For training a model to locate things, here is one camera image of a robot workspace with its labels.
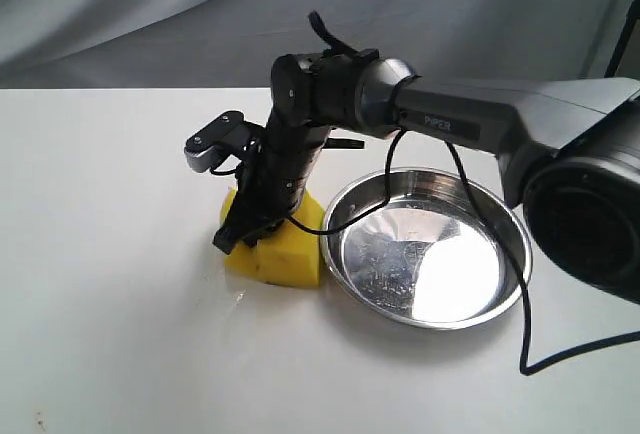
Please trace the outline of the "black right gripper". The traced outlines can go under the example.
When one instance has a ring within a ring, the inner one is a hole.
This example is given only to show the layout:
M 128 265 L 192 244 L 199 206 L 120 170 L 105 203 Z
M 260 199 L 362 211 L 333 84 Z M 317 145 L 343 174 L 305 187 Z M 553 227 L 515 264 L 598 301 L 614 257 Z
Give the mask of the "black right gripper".
M 294 127 L 270 118 L 260 152 L 249 162 L 236 198 L 221 211 L 213 245 L 230 254 L 240 243 L 254 248 L 261 239 L 272 237 L 299 207 L 330 131 L 315 122 Z

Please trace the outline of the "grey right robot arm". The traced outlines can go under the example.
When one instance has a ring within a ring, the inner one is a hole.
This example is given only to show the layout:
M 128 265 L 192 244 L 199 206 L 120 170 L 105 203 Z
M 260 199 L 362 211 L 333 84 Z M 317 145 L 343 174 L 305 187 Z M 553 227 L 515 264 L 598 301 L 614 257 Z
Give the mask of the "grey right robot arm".
M 521 207 L 544 254 L 572 277 L 639 299 L 639 83 L 434 81 L 376 51 L 287 54 L 271 68 L 272 108 L 214 236 L 230 253 L 300 204 L 329 133 L 405 130 L 498 161 L 504 200 Z

